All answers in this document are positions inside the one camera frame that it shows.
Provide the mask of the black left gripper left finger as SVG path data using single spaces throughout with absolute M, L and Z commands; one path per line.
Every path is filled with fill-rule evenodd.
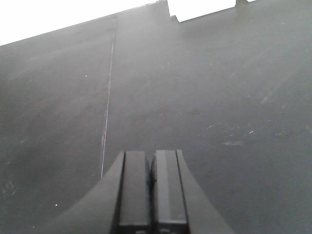
M 120 152 L 98 184 L 34 234 L 149 234 L 149 165 L 143 151 Z

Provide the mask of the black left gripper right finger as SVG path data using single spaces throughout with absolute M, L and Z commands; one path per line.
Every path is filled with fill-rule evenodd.
M 151 166 L 155 234 L 233 234 L 205 195 L 181 150 L 157 150 Z

